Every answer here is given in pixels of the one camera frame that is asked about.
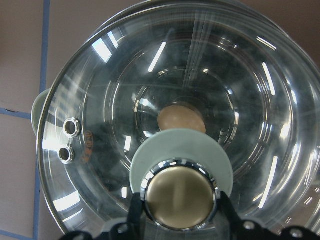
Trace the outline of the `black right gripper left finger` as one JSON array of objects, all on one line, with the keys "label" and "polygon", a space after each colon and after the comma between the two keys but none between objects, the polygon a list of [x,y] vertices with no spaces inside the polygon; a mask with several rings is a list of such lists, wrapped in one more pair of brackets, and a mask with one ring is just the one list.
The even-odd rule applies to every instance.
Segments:
[{"label": "black right gripper left finger", "polygon": [[132,195],[125,225],[126,240],[143,240],[145,238],[146,216],[139,192]]}]

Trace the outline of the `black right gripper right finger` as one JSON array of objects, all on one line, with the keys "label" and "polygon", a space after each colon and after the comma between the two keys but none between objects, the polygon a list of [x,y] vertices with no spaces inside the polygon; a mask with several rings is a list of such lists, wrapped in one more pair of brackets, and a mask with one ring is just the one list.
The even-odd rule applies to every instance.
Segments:
[{"label": "black right gripper right finger", "polygon": [[217,200],[218,211],[220,211],[227,219],[230,229],[230,239],[237,239],[237,229],[240,223],[240,217],[232,205],[228,195],[224,191],[220,191],[220,197]]}]

